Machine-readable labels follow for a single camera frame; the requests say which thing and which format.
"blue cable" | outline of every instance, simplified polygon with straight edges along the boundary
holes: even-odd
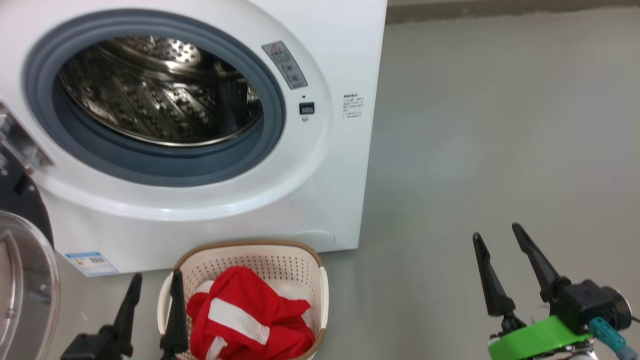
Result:
[[[591,335],[607,345],[620,360],[637,360],[638,354],[631,347],[627,346],[627,341],[603,318],[597,317],[589,322],[589,332]]]

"brown basket rim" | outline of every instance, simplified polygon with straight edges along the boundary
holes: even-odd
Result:
[[[311,254],[311,256],[313,256],[314,259],[316,260],[318,267],[321,267],[321,268],[324,267],[324,263],[322,262],[320,255],[318,255],[318,253],[314,249],[312,249],[311,247],[303,243],[297,243],[295,241],[289,241],[289,240],[232,240],[232,241],[223,241],[219,243],[210,243],[210,244],[205,244],[205,245],[195,247],[189,250],[189,252],[187,252],[186,254],[182,255],[182,257],[178,260],[178,262],[175,264],[173,269],[179,269],[180,266],[182,266],[187,261],[187,259],[189,259],[191,256],[205,250],[222,249],[225,247],[242,247],[242,246],[256,246],[256,245],[276,245],[276,246],[297,247]]]
[[[186,254],[184,254],[178,260],[178,262],[174,266],[174,269],[179,269],[191,256],[205,250],[222,249],[225,247],[242,247],[242,246],[255,246],[255,245],[276,245],[276,246],[297,247],[311,254],[311,256],[313,256],[314,259],[316,260],[318,267],[320,268],[324,267],[324,264],[322,262],[322,259],[320,258],[320,255],[318,255],[318,253],[314,249],[311,249],[311,247],[303,243],[296,243],[295,241],[289,241],[289,240],[232,240],[232,241],[223,241],[219,243],[205,244],[205,245],[195,247],[191,249],[189,252],[187,252]],[[307,350],[307,352],[305,352],[304,354],[291,360],[307,360],[308,358],[313,356],[320,348],[320,345],[322,345],[322,342],[324,341],[325,332],[326,332],[326,329],[320,329],[316,336],[316,342],[313,344],[313,346],[311,346],[311,348]]]

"blue and white sticker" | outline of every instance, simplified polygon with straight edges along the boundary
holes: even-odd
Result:
[[[86,276],[102,276],[117,274],[118,270],[99,252],[75,252],[65,254]]]

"laundry basket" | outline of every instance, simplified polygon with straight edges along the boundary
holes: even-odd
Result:
[[[307,294],[311,305],[308,326],[316,334],[316,342],[296,360],[311,360],[324,339],[329,315],[329,284],[322,260],[310,247],[292,241],[231,241],[197,247],[185,254],[175,265],[182,271],[184,303],[187,304],[200,284],[215,280],[231,266],[251,268],[270,286],[295,286]],[[158,298],[157,322],[164,334],[168,318],[167,299],[173,273],[164,281]],[[187,318],[187,334],[193,324]],[[179,354],[182,360],[196,360],[191,351]]]

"clear plastic lid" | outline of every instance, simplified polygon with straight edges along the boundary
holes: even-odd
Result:
[[[0,211],[0,360],[43,360],[59,304],[49,241],[31,222]]]

